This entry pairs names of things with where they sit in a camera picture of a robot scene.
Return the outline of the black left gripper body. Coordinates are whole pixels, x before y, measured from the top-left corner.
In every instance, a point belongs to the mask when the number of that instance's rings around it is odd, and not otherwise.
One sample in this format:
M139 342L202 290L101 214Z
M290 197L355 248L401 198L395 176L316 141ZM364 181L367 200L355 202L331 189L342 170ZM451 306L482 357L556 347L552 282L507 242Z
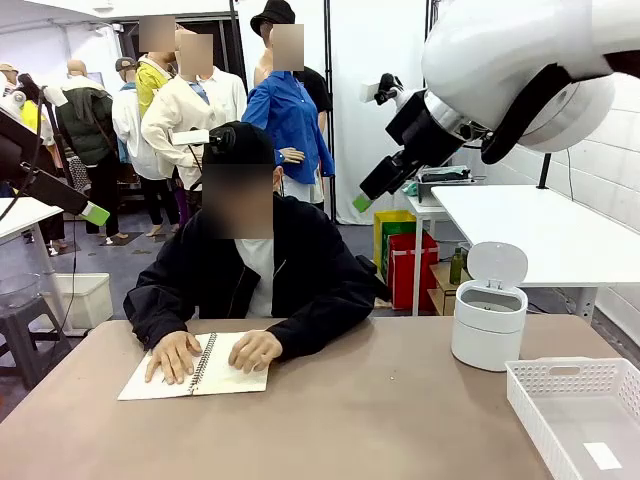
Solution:
M51 155L40 137L1 108L1 180L20 187L34 169L27 188L50 188Z

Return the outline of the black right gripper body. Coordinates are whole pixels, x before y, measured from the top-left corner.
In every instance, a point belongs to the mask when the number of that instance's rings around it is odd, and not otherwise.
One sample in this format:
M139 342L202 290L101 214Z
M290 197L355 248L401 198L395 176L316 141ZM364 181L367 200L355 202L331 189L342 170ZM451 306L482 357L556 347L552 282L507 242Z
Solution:
M463 145L462 139L431 115L425 94L413 93L386 127L389 136L402 147L394 162L405 175L413 175L423 166L439 167Z

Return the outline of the person's right hand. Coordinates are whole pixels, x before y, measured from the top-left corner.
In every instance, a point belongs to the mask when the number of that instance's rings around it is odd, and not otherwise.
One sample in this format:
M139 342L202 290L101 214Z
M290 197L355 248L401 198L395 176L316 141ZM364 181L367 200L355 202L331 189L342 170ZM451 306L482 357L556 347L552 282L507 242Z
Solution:
M166 383L182 384L194 373L193 358L201 353L200 343L191 333L176 331L165 335L152 349L145 382L149 383L160 369Z

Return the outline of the person's left hand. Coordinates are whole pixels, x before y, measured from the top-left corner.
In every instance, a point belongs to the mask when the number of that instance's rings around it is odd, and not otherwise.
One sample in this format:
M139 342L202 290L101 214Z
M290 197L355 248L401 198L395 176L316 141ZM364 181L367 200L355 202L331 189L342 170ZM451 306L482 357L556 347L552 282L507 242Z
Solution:
M247 332L231 349L228 364L248 374L263 371L283 352L280 341L269 331Z

